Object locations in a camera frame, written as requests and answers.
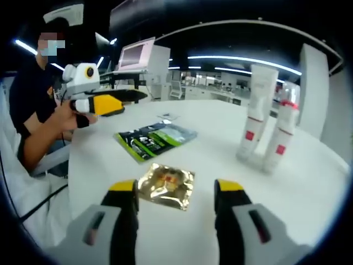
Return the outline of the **person's left hand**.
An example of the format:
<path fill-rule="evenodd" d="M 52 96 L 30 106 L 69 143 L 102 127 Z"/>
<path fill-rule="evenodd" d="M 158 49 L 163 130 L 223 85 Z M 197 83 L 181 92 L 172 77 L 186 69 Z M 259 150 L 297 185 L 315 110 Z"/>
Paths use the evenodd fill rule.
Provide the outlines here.
<path fill-rule="evenodd" d="M 79 113 L 71 108 L 71 101 L 65 101 L 52 114 L 52 119 L 60 131 L 85 128 L 97 122 L 97 117 Z"/>

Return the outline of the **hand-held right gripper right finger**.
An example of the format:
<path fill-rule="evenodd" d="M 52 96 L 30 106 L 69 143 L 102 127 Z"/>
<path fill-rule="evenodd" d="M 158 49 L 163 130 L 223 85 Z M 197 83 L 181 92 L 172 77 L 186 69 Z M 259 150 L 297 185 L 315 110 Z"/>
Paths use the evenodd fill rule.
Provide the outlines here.
<path fill-rule="evenodd" d="M 285 223 L 253 203 L 239 183 L 216 179 L 214 188 L 220 264 L 297 264 L 303 258 Z"/>

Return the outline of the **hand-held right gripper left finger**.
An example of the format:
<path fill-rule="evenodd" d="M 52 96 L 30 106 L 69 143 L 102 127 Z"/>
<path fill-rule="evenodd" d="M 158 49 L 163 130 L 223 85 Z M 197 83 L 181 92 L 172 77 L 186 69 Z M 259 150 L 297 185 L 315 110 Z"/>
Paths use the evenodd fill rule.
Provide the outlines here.
<path fill-rule="evenodd" d="M 135 264 L 138 211 L 137 180 L 113 184 L 99 205 L 69 224 L 59 245 L 59 263 Z"/>

